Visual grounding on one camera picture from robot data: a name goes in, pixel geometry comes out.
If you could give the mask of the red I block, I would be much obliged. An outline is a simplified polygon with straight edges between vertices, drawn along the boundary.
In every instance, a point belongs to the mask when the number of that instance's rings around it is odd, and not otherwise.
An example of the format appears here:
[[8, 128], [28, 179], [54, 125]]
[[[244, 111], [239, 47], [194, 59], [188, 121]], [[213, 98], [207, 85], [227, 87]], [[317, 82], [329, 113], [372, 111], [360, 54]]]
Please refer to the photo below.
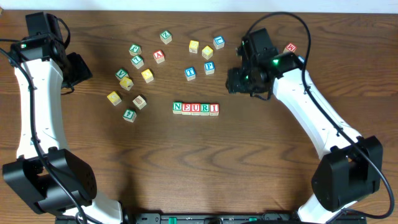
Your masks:
[[220, 105], [218, 103], [210, 104], [210, 116], [218, 116], [220, 113]]

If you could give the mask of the green R block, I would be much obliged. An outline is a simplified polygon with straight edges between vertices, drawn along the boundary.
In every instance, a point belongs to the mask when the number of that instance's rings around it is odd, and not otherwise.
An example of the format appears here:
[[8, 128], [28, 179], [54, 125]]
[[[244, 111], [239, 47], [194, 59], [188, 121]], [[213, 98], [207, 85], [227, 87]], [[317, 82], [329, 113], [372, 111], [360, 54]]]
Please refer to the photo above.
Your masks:
[[208, 103], [202, 103], [200, 105], [200, 115], [209, 116], [210, 115], [210, 105]]

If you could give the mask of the red U block moved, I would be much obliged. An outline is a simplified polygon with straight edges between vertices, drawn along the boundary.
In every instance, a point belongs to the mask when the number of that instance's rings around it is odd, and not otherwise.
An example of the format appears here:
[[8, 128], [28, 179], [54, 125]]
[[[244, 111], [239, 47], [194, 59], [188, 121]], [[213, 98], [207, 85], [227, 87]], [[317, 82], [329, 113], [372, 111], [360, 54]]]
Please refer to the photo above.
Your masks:
[[201, 111], [201, 104], [200, 103], [192, 103], [191, 104], [191, 115], [199, 116]]

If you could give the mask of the red E block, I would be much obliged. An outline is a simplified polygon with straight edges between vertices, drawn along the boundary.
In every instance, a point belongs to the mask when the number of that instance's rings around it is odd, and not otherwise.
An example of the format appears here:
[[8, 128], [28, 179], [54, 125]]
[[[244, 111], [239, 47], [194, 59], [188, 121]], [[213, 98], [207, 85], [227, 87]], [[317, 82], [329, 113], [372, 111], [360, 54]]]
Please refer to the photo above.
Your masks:
[[182, 114], [184, 115], [191, 115], [192, 114], [192, 105], [190, 103], [183, 103], [182, 104]]

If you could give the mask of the green N block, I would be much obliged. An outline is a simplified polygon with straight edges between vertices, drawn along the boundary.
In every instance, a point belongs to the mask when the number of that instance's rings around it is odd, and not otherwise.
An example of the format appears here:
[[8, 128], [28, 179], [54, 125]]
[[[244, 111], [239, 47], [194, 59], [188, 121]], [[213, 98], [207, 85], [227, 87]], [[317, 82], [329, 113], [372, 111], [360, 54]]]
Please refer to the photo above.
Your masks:
[[181, 114], [182, 113], [182, 102], [174, 101], [172, 104], [173, 114]]

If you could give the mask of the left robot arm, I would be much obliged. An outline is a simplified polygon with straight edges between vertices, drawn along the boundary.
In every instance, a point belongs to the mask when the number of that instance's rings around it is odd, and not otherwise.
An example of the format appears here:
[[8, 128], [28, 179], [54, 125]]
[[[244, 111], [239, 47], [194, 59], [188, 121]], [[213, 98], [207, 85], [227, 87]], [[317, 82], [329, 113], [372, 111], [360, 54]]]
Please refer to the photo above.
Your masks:
[[128, 223], [123, 206], [98, 191], [93, 169], [70, 152], [63, 128], [62, 89], [91, 78], [79, 54], [66, 53], [65, 23], [45, 12], [26, 16], [29, 35], [5, 53], [21, 94], [16, 160], [4, 164], [7, 185], [35, 213], [57, 223]]

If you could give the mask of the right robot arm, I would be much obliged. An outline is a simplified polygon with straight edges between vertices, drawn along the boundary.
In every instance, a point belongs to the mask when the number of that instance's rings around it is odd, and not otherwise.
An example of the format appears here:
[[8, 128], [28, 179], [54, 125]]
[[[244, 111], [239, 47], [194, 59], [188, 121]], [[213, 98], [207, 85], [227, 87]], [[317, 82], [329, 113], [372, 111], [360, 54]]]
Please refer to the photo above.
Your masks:
[[313, 194], [297, 215], [307, 223], [328, 223], [343, 210], [380, 188], [383, 148], [346, 123], [313, 84], [305, 59], [279, 53], [266, 29], [242, 38], [240, 68], [228, 71], [230, 93], [275, 96], [303, 127], [320, 163], [312, 177]]

